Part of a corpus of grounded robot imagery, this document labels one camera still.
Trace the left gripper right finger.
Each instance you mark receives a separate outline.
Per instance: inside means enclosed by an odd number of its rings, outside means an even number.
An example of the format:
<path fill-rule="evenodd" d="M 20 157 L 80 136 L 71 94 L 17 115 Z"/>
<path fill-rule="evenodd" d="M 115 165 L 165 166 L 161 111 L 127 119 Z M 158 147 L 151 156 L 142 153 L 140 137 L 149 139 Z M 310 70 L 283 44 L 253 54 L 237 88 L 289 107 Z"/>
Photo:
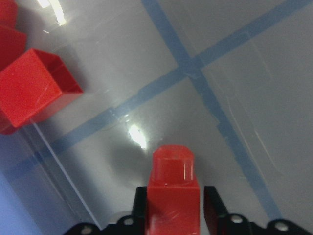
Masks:
<path fill-rule="evenodd" d="M 265 228 L 246 217 L 229 213 L 214 186 L 205 186 L 203 213 L 211 235 L 310 235 L 311 232 L 285 219 L 270 221 Z"/>

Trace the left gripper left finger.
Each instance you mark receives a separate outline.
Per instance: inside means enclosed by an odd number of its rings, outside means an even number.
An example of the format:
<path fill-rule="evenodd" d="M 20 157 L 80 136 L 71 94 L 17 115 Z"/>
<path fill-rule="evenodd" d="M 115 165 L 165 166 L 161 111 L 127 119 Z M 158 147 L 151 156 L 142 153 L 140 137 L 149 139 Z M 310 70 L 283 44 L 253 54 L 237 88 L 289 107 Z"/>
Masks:
<path fill-rule="evenodd" d="M 146 233 L 147 188 L 137 187 L 131 214 L 108 224 L 104 229 L 92 223 L 78 223 L 65 232 L 67 235 L 144 235 Z"/>

